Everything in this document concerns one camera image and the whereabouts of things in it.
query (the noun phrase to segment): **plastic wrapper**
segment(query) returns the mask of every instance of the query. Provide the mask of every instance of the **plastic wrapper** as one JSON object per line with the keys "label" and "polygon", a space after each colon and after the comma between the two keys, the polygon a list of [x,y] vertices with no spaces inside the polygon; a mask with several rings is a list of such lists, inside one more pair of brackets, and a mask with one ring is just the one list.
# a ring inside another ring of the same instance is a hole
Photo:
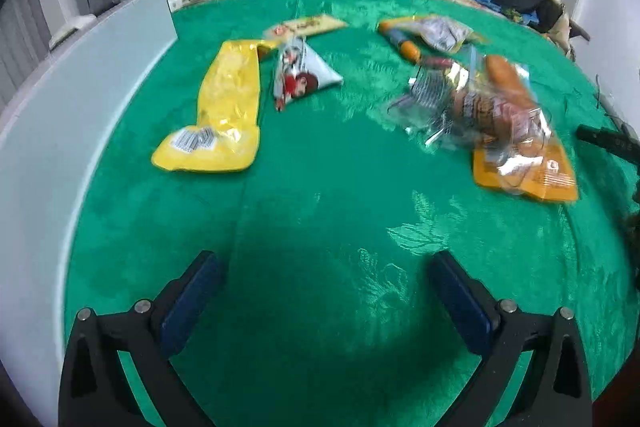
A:
{"label": "plastic wrapper", "polygon": [[265,31],[264,37],[271,41],[286,42],[293,37],[318,35],[344,28],[346,25],[347,23],[330,15],[314,15],[276,24]]}
{"label": "plastic wrapper", "polygon": [[277,110],[283,110],[287,103],[318,89],[341,83],[342,77],[303,39],[293,38],[280,46],[273,81]]}
{"label": "plastic wrapper", "polygon": [[407,132],[474,149],[474,179],[539,200],[575,201],[575,175],[562,144],[527,89],[527,71],[503,57],[420,68],[408,92],[385,105]]}
{"label": "plastic wrapper", "polygon": [[446,54],[455,54],[466,41],[479,38],[469,26],[442,15],[414,15],[385,23],[386,27],[421,37],[428,46]]}
{"label": "plastic wrapper", "polygon": [[225,172],[246,169],[260,142],[258,57],[271,41],[226,41],[198,93],[196,125],[167,136],[151,157],[167,171]]}

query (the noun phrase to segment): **blue cloth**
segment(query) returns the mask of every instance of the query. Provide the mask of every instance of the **blue cloth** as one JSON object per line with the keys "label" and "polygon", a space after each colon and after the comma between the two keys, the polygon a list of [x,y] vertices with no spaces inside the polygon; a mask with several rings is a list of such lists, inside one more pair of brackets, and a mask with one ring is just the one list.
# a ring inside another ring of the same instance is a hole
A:
{"label": "blue cloth", "polygon": [[[476,2],[479,2],[482,6],[486,6],[487,8],[498,12],[498,13],[502,13],[502,6],[498,5],[498,4],[494,4],[491,2],[491,0],[474,0]],[[533,22],[534,24],[538,24],[540,21],[538,20],[538,14],[536,12],[533,13],[521,13],[520,15],[522,15],[522,24],[527,25],[530,22]]]}

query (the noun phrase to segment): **white board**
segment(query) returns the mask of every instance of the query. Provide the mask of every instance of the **white board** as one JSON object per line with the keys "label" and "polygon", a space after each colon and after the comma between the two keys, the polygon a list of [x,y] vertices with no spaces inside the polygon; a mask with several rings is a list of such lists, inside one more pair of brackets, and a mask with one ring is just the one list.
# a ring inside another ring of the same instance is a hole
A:
{"label": "white board", "polygon": [[0,116],[0,359],[44,427],[57,425],[84,195],[127,103],[176,39],[166,0],[128,0],[49,55]]}

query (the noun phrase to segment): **blue gripper pad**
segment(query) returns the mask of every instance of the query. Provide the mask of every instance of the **blue gripper pad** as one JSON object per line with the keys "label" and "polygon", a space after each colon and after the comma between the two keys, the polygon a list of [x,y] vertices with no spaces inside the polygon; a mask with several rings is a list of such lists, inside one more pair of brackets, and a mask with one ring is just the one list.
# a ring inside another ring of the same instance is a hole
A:
{"label": "blue gripper pad", "polygon": [[160,351],[169,358],[184,349],[209,299],[226,280],[226,263],[210,253],[175,300],[160,326]]}
{"label": "blue gripper pad", "polygon": [[471,279],[464,269],[448,251],[442,251],[430,259],[427,274],[466,349],[481,357],[487,355],[492,345],[492,323],[473,296],[468,286]]}

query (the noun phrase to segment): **orange snack package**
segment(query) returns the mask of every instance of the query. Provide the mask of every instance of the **orange snack package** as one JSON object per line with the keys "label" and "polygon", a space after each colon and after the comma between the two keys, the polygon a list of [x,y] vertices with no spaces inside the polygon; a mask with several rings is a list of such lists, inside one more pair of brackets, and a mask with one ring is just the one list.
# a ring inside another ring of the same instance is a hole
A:
{"label": "orange snack package", "polygon": [[[499,55],[489,55],[486,71],[494,89],[505,100],[524,110],[534,110],[536,104],[521,83],[514,66]],[[546,126],[543,138],[514,143],[510,151],[495,148],[486,140],[474,149],[474,181],[481,187],[500,188],[522,193],[541,201],[576,201],[578,188],[574,170],[558,137]]]}

